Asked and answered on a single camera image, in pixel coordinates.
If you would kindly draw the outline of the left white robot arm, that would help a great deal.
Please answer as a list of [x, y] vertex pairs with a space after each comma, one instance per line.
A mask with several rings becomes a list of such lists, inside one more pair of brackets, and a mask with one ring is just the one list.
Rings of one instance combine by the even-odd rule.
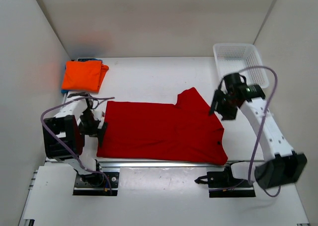
[[80, 159], [85, 137], [97, 138], [102, 143], [107, 123], [105, 113], [97, 107], [110, 98], [92, 96], [87, 92], [71, 93], [66, 101], [45, 110], [40, 121], [43, 128], [47, 158], [67, 163], [80, 176], [104, 177], [99, 162], [90, 157]]

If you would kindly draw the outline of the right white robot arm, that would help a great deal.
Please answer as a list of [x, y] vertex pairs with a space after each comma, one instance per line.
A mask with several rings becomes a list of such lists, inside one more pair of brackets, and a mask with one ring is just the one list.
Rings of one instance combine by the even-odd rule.
[[268, 109], [269, 101], [259, 85], [247, 85], [246, 77], [233, 73], [221, 80], [209, 112], [220, 114], [223, 120], [234, 120], [241, 111], [247, 118], [264, 162], [234, 163], [231, 172], [233, 178], [256, 182], [264, 190], [296, 183], [307, 164], [305, 154], [296, 153], [284, 138]]

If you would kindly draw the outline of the red t shirt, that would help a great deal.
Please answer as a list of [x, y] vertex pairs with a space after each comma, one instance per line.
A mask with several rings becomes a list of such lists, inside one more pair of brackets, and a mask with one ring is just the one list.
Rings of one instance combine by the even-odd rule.
[[97, 157], [157, 159], [224, 165], [224, 127], [196, 88], [175, 104], [109, 101]]

